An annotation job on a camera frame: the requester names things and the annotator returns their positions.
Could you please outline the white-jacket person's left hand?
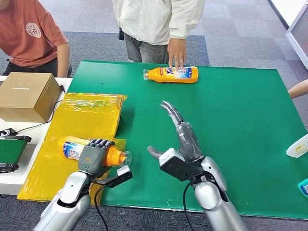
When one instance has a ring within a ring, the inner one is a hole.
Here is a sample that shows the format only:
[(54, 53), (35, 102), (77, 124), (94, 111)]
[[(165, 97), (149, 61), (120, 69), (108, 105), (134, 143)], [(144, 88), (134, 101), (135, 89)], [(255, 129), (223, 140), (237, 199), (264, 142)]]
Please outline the white-jacket person's left hand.
[(167, 50), (169, 56), (168, 65), (170, 68), (173, 66), (176, 69), (183, 68), (186, 59), (186, 39), (170, 38)]

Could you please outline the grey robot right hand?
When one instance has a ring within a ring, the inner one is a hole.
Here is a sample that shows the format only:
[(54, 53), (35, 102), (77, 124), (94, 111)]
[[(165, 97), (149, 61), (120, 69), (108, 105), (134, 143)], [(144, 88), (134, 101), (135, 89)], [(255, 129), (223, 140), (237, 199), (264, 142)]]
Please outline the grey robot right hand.
[(168, 101), (162, 101), (161, 107), (166, 110), (174, 124), (180, 147), (176, 150), (169, 148), (163, 153), (159, 152), (154, 147), (149, 146), (147, 151), (153, 158), (159, 160), (162, 166), (172, 160), (189, 163), (202, 157), (202, 151), (191, 125), (185, 121), (174, 106)]

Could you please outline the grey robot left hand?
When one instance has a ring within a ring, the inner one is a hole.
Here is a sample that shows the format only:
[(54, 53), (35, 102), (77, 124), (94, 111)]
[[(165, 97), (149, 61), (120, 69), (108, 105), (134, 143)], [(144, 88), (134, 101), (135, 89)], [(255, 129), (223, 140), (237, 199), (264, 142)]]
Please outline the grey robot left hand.
[(79, 171), (91, 175), (93, 178), (100, 178), (108, 172), (111, 167), (103, 164), (110, 147), (115, 142), (106, 139), (94, 139), (85, 145), (78, 161)]

